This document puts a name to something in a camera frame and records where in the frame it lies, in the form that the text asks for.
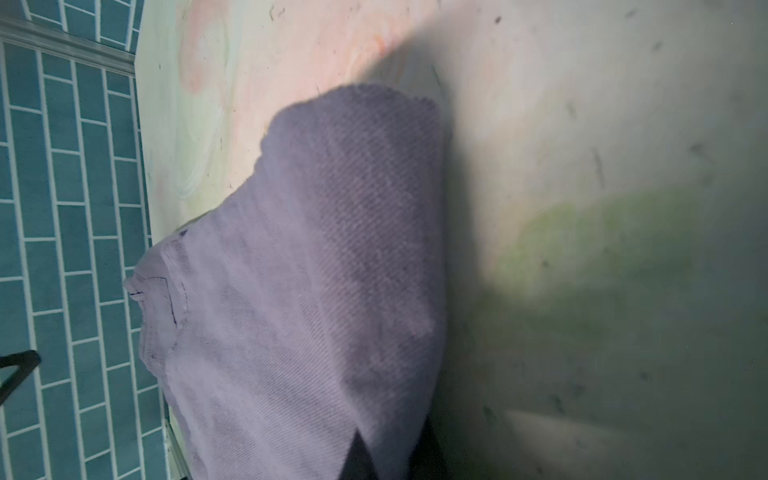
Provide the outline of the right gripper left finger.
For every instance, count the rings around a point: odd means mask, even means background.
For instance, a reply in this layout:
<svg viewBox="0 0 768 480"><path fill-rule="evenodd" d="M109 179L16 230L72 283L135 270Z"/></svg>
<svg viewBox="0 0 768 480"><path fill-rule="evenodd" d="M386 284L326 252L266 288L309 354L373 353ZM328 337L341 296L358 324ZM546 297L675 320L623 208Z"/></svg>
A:
<svg viewBox="0 0 768 480"><path fill-rule="evenodd" d="M338 480L377 480L375 466L359 431L351 441Z"/></svg>

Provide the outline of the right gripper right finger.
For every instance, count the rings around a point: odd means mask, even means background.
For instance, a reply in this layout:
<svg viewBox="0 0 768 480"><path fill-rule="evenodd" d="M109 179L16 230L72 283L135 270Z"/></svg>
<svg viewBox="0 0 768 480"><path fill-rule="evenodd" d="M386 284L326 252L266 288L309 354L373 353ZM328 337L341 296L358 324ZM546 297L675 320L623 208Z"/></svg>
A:
<svg viewBox="0 0 768 480"><path fill-rule="evenodd" d="M446 461L439 446L434 429L427 419L419 440L409 459L408 480L447 480Z"/></svg>

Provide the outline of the purple trousers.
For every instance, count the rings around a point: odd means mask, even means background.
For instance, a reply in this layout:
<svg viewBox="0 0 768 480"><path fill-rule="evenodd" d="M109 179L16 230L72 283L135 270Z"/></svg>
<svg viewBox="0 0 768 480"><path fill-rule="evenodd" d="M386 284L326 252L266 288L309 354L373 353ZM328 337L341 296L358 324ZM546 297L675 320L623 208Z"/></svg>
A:
<svg viewBox="0 0 768 480"><path fill-rule="evenodd" d="M272 120L252 175L125 289L196 479L338 479L359 431L407 479L446 342L444 128L345 86Z"/></svg>

